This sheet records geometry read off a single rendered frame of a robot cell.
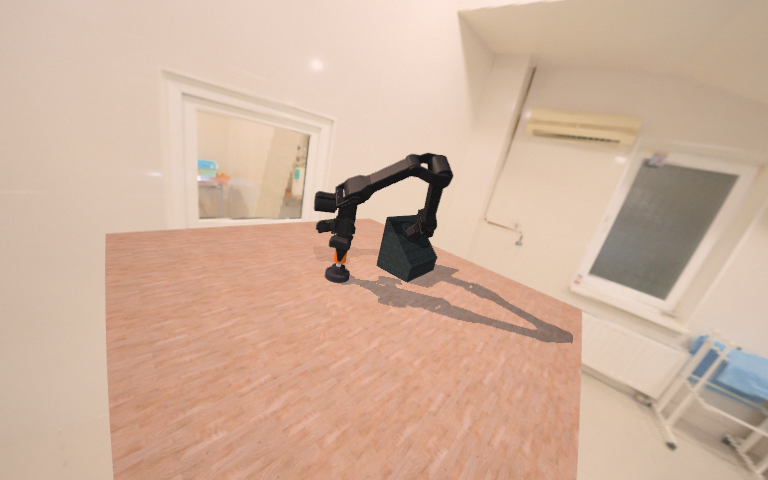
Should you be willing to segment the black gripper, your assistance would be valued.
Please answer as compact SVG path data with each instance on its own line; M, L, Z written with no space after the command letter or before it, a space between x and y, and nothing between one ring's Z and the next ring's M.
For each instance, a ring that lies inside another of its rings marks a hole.
M349 217L338 214L336 217L336 235L329 240L329 247L336 248L337 261L341 262L347 251L350 249L356 216Z

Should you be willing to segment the orange knob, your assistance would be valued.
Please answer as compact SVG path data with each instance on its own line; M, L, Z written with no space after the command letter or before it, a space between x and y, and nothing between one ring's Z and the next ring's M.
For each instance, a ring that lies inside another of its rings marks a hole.
M335 255L334 255L334 262L335 262L335 263L338 263L338 264L344 264L344 263L346 262L346 257L347 257L347 253L346 253L346 254L345 254L345 256L343 257L343 259L341 260L341 262L338 262L338 261L337 261L336 248L335 248Z

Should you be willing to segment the dark grey round pedestal with silver shaft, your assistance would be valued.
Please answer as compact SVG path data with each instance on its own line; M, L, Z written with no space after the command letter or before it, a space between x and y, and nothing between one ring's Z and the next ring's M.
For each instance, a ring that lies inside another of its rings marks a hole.
M334 263L331 267L328 267L325 270L325 278L334 283L344 283L348 281L349 275L350 272L343 264Z

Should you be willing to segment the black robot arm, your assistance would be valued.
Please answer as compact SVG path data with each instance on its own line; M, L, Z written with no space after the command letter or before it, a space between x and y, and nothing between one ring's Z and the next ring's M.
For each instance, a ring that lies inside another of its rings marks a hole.
M427 164L428 168L421 166ZM357 175L335 186L335 193L317 191L314 196L314 211L335 213L343 216L356 216L357 205L365 203L374 192L410 176L419 177L429 183L425 206L418 209L417 223L404 227L409 242L418 238L433 237L437 228L436 213L443 189L450 185L453 174L447 158L443 155L426 153L411 154L404 160L395 162L370 175ZM344 195L343 195L344 190ZM345 196L345 197L344 197ZM316 223L318 233L336 232L336 219L320 220Z

